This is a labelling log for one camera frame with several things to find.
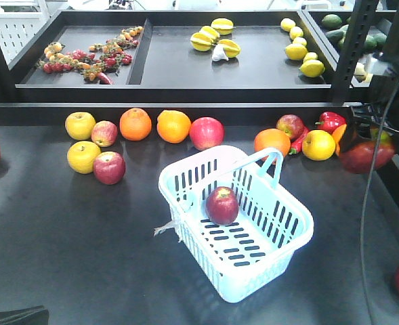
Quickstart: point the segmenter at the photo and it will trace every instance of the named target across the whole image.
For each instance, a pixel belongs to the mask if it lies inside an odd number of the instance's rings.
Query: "red chili pepper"
[[[289,149],[288,154],[298,154],[299,152],[301,152],[301,145],[308,133],[309,133],[309,129],[307,127],[305,127],[303,129],[303,133],[297,139],[295,139],[293,142],[291,142],[291,148]]]
[[[112,81],[112,79],[110,79],[107,74],[103,73],[103,72],[99,72],[97,74],[97,77],[99,78],[99,80],[101,81],[101,83],[105,84],[105,85],[114,85],[114,82]]]
[[[323,130],[330,134],[342,124],[347,124],[347,121],[343,116],[334,112],[323,112],[320,115],[320,120],[315,123],[315,125],[318,125],[318,130]]]

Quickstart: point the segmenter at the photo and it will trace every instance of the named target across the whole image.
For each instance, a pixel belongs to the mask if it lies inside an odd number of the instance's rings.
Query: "yellow fruit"
[[[303,38],[303,37],[296,37],[293,40],[294,44],[302,44],[303,46],[306,46],[308,42]]]
[[[294,26],[290,31],[289,31],[289,37],[294,40],[296,37],[303,37],[304,33],[303,30],[298,27]]]
[[[319,77],[325,70],[324,64],[319,60],[308,60],[300,67],[301,73],[310,78]]]
[[[222,39],[217,44],[222,44],[224,46],[225,54],[229,58],[235,58],[241,52],[240,45],[230,39]]]
[[[285,31],[289,32],[295,26],[295,21],[289,18],[283,18],[280,22],[280,27]]]
[[[308,60],[318,60],[318,54],[315,52],[308,52],[303,58],[303,63]]]
[[[74,140],[88,140],[95,125],[95,118],[88,112],[71,113],[65,120],[65,130]]]
[[[208,36],[210,39],[213,40],[213,42],[216,42],[217,39],[220,37],[219,32],[217,32],[211,26],[203,26],[199,32],[204,34],[204,35],[206,35],[206,36]]]
[[[306,135],[301,145],[303,154],[311,160],[326,160],[335,152],[335,140],[330,133],[312,130]]]
[[[290,44],[285,48],[285,53],[290,60],[302,60],[308,50],[302,44]]]
[[[220,35],[228,35],[232,33],[234,23],[227,18],[217,18],[212,21],[211,27],[213,27]]]
[[[212,39],[200,32],[194,33],[190,38],[190,42],[194,49],[202,52],[209,51],[213,44]]]
[[[101,154],[101,149],[91,141],[73,144],[66,155],[70,167],[80,174],[92,173],[93,161]]]

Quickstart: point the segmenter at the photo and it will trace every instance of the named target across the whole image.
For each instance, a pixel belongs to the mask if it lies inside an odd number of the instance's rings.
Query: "black tray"
[[[236,28],[227,38],[240,46],[229,62],[212,62],[211,52],[195,51],[192,33],[218,17]],[[280,21],[296,21],[318,53],[326,72],[309,79],[300,62],[287,59],[291,43]],[[77,72],[45,74],[35,68],[48,43],[65,44],[63,52],[86,50],[115,37],[123,28],[140,25],[140,45],[132,50],[131,66],[115,85],[87,85]],[[268,12],[82,12],[59,11],[9,65],[21,102],[323,102],[329,98],[336,64],[301,11]]]

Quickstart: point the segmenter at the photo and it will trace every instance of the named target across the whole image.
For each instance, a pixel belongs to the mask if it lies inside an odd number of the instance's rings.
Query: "lemon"
[[[194,33],[190,38],[190,42],[193,48],[197,49],[198,51],[208,51],[211,49],[213,44],[212,39],[200,32]]]
[[[201,30],[199,31],[200,33],[208,36],[210,39],[212,39],[214,42],[217,41],[217,39],[220,37],[219,32],[217,32],[213,27],[211,26],[203,26]]]
[[[290,60],[302,60],[307,52],[302,44],[290,44],[285,48],[285,53]]]
[[[293,40],[294,44],[302,44],[303,46],[306,46],[308,42],[303,38],[303,37],[296,37]]]
[[[304,33],[303,30],[298,27],[294,26],[290,31],[289,31],[289,37],[294,40],[296,37],[303,37]]]
[[[289,32],[295,26],[295,21],[289,18],[283,18],[280,22],[280,27],[285,31]]]
[[[303,63],[308,60],[318,60],[318,54],[315,52],[308,52],[303,58]]]
[[[241,47],[230,39],[221,39],[217,44],[222,44],[224,47],[225,54],[229,58],[235,58],[241,52]]]
[[[324,64],[319,60],[308,60],[300,67],[301,73],[310,78],[319,77],[325,70]]]
[[[211,27],[214,28],[220,35],[228,35],[232,33],[234,23],[227,18],[217,18],[211,22]]]

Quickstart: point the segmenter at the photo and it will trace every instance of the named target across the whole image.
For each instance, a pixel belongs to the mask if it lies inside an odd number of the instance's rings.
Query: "red bell pepper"
[[[318,125],[318,130],[323,130],[330,134],[343,124],[347,124],[345,118],[334,112],[323,112],[320,115],[320,120],[315,123],[315,125]]]

